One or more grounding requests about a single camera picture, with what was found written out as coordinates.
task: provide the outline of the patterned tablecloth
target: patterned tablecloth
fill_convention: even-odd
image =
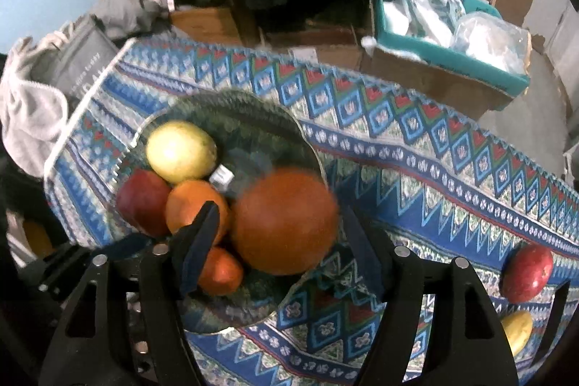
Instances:
[[[508,252],[522,240],[550,247],[555,268],[548,286],[522,305],[533,334],[515,359],[521,382],[541,365],[531,361],[555,289],[571,280],[556,341],[579,301],[579,195],[463,115],[358,73],[192,41],[127,43],[73,115],[46,173],[48,201],[71,240],[101,246],[131,230],[108,217],[112,169],[147,117],[198,88],[240,88],[287,108],[334,191],[387,223],[395,243],[422,258],[470,259],[499,315],[515,309],[498,286]],[[421,371],[433,305],[434,296],[425,296],[406,378]],[[341,236],[313,278],[266,321],[187,337],[209,384],[347,385],[382,311]]]

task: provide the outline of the floor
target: floor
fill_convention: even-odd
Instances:
[[[483,128],[512,144],[543,169],[561,177],[567,142],[565,107],[548,60],[533,51],[531,85],[502,111],[488,111],[479,120]]]

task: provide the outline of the teal box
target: teal box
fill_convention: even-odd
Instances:
[[[379,45],[391,50],[413,52],[422,60],[433,66],[439,66],[462,76],[484,82],[502,90],[511,97],[516,97],[529,86],[528,75],[514,75],[490,64],[469,58],[464,53],[434,45],[417,37],[409,37],[392,33],[390,25],[384,15],[383,2],[394,0],[374,0],[375,35]],[[494,6],[480,0],[462,0],[465,11],[468,13],[483,11],[501,18]]]

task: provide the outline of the screw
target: screw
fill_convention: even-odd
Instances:
[[[157,244],[153,247],[153,254],[155,255],[165,255],[169,252],[169,246],[167,244]]]
[[[396,246],[394,248],[394,253],[398,257],[407,257],[410,255],[410,249],[408,249],[408,247],[404,247],[404,246]]]
[[[468,260],[465,259],[464,257],[457,257],[455,259],[455,264],[459,267],[459,268],[468,268],[468,266],[470,265],[468,263]]]
[[[95,258],[93,259],[93,264],[95,264],[97,267],[100,267],[100,266],[105,265],[107,260],[108,259],[106,258],[106,256],[104,254],[99,254],[99,255],[95,256]]]
[[[146,355],[149,352],[149,346],[147,345],[147,342],[141,340],[135,344],[135,350],[141,355]]]

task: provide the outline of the clear plastic bag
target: clear plastic bag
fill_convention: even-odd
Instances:
[[[510,74],[525,75],[531,59],[531,34],[484,12],[464,15],[451,49]]]

